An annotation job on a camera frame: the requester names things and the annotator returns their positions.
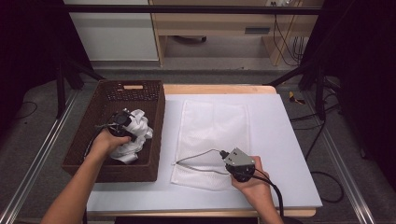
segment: brown wicker basket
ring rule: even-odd
[[[63,169],[74,175],[83,163],[85,149],[96,130],[95,125],[104,124],[114,112],[127,108],[141,109],[148,118],[148,126],[153,129],[152,139],[148,139],[138,152],[138,160],[126,165],[108,158],[96,182],[152,182],[157,180],[160,161],[161,137],[165,96],[163,84],[159,80],[113,81],[101,80],[96,87],[74,140],[64,158]]]

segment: white cloth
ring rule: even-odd
[[[171,182],[198,189],[232,189],[225,163],[215,150],[229,152],[239,147],[249,153],[249,138],[246,105],[185,101]],[[190,159],[176,164],[186,158]],[[227,175],[193,169],[217,171]]]
[[[130,164],[131,162],[137,160],[137,152],[142,150],[146,139],[152,138],[152,129],[149,127],[148,119],[144,117],[145,112],[136,109],[132,111],[131,123],[128,127],[124,127],[126,131],[132,133],[136,136],[134,141],[117,147],[117,149],[110,154],[110,157],[114,160],[123,161],[125,164]]]

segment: white cabinet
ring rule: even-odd
[[[64,0],[65,4],[148,5],[147,0]],[[149,13],[70,13],[91,61],[158,61]]]

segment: gray floor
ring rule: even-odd
[[[258,38],[209,37],[204,44],[180,43],[177,39],[171,39],[169,45],[165,59],[166,64],[162,68],[152,64],[137,63],[139,66],[134,66],[135,70],[131,70],[131,67],[125,66],[125,64],[114,70],[115,67],[108,67],[107,64],[98,67],[97,72],[111,79],[161,79],[165,83],[262,84],[280,77],[292,68],[286,65],[271,66],[264,50],[254,51],[255,48],[264,49]],[[310,91],[298,92],[295,85],[298,79],[296,77],[277,88],[290,118],[312,113],[308,105],[289,101],[290,91],[294,92],[297,99],[309,100],[306,99],[307,96],[312,96]],[[86,85],[83,90],[78,92],[75,106],[59,132],[37,180],[24,199],[25,203],[20,208],[18,220],[40,219],[54,197],[70,179],[70,176],[61,169],[60,164],[95,85],[95,82],[89,77],[84,77],[84,80]],[[2,211],[6,209],[24,175],[29,171],[30,164],[35,160],[35,155],[55,121],[55,83],[50,82],[31,89],[26,94],[25,101],[35,102],[37,104],[36,111],[24,119],[15,119],[12,129],[0,142],[0,169],[2,170],[0,173],[0,209]],[[337,104],[336,98],[329,97],[327,105],[334,104]],[[25,104],[18,116],[27,115],[34,109],[32,104]],[[316,126],[317,121],[307,119],[292,124],[294,128],[310,128]],[[388,185],[375,162],[361,158],[359,146],[356,144],[344,117],[338,113],[337,109],[328,112],[326,128],[356,181],[375,222],[396,223],[395,192]],[[303,153],[309,149],[317,132],[318,128],[295,131]],[[323,135],[313,148],[307,164],[311,171],[326,172],[340,179]],[[332,200],[340,195],[338,186],[329,178],[314,175],[314,179],[322,197]],[[302,221],[304,223],[374,223],[362,222],[358,219],[351,199],[353,199],[351,195],[345,195],[340,203],[324,202],[324,206],[318,209],[315,216],[303,218]]]

